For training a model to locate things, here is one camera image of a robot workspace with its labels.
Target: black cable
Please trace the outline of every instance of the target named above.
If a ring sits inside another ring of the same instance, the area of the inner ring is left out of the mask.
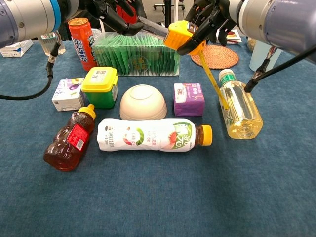
[[[182,9],[183,20],[184,20],[184,19],[185,19],[185,16],[184,16],[183,2],[181,3],[181,9]]]
[[[58,56],[58,49],[60,47],[60,43],[56,42],[54,45],[53,50],[50,53],[50,57],[48,59],[47,65],[46,65],[46,71],[47,71],[47,77],[48,77],[48,82],[46,86],[38,93],[35,93],[33,95],[27,95],[27,96],[7,96],[7,95],[0,95],[0,99],[2,100],[31,100],[36,97],[39,97],[43,95],[50,87],[51,82],[54,78],[53,76],[53,66],[56,61],[56,57]]]
[[[258,82],[260,80],[262,80],[268,76],[271,76],[275,73],[278,73],[278,72],[280,72],[288,67],[291,67],[292,65],[302,61],[303,59],[307,58],[308,56],[310,56],[311,54],[313,54],[315,52],[316,52],[316,45],[305,50],[303,53],[297,55],[296,57],[290,59],[289,61],[277,66],[276,68],[273,68],[273,69],[263,73],[261,76],[250,80],[244,88],[245,92],[250,93],[252,91],[252,89],[258,84]]]

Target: plastic lid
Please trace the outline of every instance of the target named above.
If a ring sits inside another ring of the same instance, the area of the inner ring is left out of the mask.
[[[75,19],[72,19],[68,22],[68,25],[70,26],[81,26],[85,23],[87,23],[89,20],[87,18],[75,18]]]
[[[109,92],[118,81],[117,70],[111,67],[91,68],[81,85],[83,92]]]
[[[95,112],[93,111],[94,110],[94,105],[92,104],[89,104],[87,107],[81,107],[78,112],[85,112],[87,114],[89,114],[93,120],[95,120]]]
[[[223,75],[226,74],[226,73],[230,73],[230,74],[233,74],[235,76],[235,73],[231,69],[224,69],[218,75],[218,79],[219,79],[220,82],[221,82],[221,79],[222,79]]]
[[[213,131],[210,125],[202,125],[203,128],[203,144],[202,146],[210,146],[213,141]]]

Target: tissue box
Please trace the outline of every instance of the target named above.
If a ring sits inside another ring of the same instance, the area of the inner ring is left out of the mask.
[[[199,83],[174,84],[173,108],[176,116],[202,116],[205,99]]]
[[[84,106],[84,94],[81,91],[83,78],[63,79],[52,98],[58,111],[78,110]]]
[[[33,41],[28,39],[23,42],[15,43],[0,49],[0,53],[4,58],[19,58],[33,45]]]

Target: white plastic bottle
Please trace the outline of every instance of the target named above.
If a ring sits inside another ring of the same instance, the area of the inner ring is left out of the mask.
[[[98,126],[97,140],[103,151],[160,150],[186,152],[194,146],[212,144],[212,128],[195,126],[187,119],[125,121],[104,119]]]

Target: woven placemat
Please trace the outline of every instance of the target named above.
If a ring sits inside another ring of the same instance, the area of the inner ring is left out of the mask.
[[[208,45],[205,47],[203,54],[208,67],[215,70],[231,68],[239,61],[238,55],[234,51],[222,46]],[[191,58],[193,62],[202,66],[198,55],[191,56]]]

